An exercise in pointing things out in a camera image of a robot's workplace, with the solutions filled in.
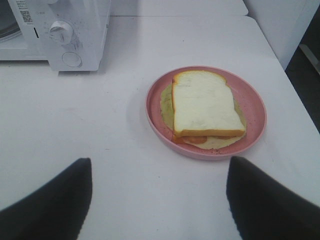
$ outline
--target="barcode label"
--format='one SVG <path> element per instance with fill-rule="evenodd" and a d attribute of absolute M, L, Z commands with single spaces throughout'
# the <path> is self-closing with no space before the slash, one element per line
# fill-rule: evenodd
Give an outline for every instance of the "barcode label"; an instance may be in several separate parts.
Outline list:
<path fill-rule="evenodd" d="M 32 19 L 29 11 L 20 11 L 20 13 L 25 23 L 32 23 Z"/>
<path fill-rule="evenodd" d="M 27 8 L 25 0 L 17 0 L 15 1 L 16 5 L 18 6 L 18 9 L 20 10 L 21 16 L 23 18 L 23 21 L 26 24 L 33 24 L 32 18 L 30 16 L 30 12 Z"/>

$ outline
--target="table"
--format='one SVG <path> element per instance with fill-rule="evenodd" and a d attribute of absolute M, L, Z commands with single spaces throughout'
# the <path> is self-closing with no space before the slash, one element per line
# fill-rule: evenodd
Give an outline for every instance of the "table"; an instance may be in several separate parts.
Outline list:
<path fill-rule="evenodd" d="M 320 136 L 252 18 L 114 16 L 97 72 L 0 63 L 0 209 L 90 157 L 79 240 L 241 239 L 226 197 L 229 160 L 172 151 L 146 118 L 152 82 L 192 65 L 233 72 L 259 92 L 266 131 L 241 156 L 319 206 Z"/>
<path fill-rule="evenodd" d="M 112 16 L 245 16 L 242 0 L 113 0 Z"/>

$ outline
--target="plate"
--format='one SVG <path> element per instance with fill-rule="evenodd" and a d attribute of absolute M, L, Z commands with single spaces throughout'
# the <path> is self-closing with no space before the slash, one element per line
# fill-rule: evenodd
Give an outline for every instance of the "plate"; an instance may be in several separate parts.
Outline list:
<path fill-rule="evenodd" d="M 239 141 L 220 149 L 200 149 L 189 144 L 171 141 L 173 132 L 165 125 L 161 116 L 161 92 L 172 83 L 175 74 L 189 70 L 206 70 L 226 78 L 233 97 L 237 100 L 247 121 L 246 135 Z M 221 160 L 237 155 L 252 147 L 262 136 L 267 124 L 267 112 L 257 91 L 239 76 L 223 69 L 209 66 L 188 66 L 170 71 L 158 78 L 150 87 L 145 99 L 145 111 L 155 134 L 174 151 L 200 160 Z"/>

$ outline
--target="qr code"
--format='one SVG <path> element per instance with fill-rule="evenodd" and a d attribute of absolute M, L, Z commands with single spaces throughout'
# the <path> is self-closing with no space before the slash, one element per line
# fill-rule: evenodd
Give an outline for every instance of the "qr code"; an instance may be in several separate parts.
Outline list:
<path fill-rule="evenodd" d="M 32 19 L 30 16 L 30 12 L 29 11 L 20 11 L 22 17 L 23 17 L 23 21 L 25 23 L 32 23 Z"/>

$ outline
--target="white microwave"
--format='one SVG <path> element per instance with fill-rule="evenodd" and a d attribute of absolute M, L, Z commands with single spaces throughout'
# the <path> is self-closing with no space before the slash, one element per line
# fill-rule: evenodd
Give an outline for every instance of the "white microwave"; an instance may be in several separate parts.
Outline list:
<path fill-rule="evenodd" d="M 0 61 L 48 60 L 55 71 L 98 70 L 111 0 L 0 0 Z"/>

